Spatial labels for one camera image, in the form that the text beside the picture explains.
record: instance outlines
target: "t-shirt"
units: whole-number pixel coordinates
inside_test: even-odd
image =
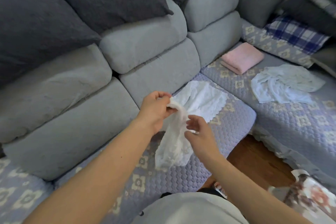
[[[248,224],[229,201],[207,193],[178,193],[163,197],[143,210],[133,224]]]

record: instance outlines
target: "pink towel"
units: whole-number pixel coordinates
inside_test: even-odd
[[[224,54],[220,62],[236,74],[243,74],[264,59],[265,55],[248,43],[239,45],[234,50]]]

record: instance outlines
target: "person's left hand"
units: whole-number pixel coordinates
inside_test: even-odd
[[[150,129],[155,135],[163,126],[163,120],[176,112],[176,109],[167,107],[171,94],[154,91],[143,99],[137,120]]]

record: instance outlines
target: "crumpled white shirt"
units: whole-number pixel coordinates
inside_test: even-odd
[[[319,90],[326,82],[301,66],[265,67],[251,80],[251,88],[259,103],[313,104],[309,92]]]
[[[184,137],[188,115],[201,116],[208,123],[225,106],[228,95],[212,87],[208,82],[191,81],[175,97],[168,107],[178,111],[164,121],[166,131],[155,153],[157,168],[186,166],[193,149]]]

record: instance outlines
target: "blue plaid fabric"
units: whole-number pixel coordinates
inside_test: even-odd
[[[330,38],[289,16],[275,18],[265,29],[273,38],[285,40],[308,55],[317,52]]]

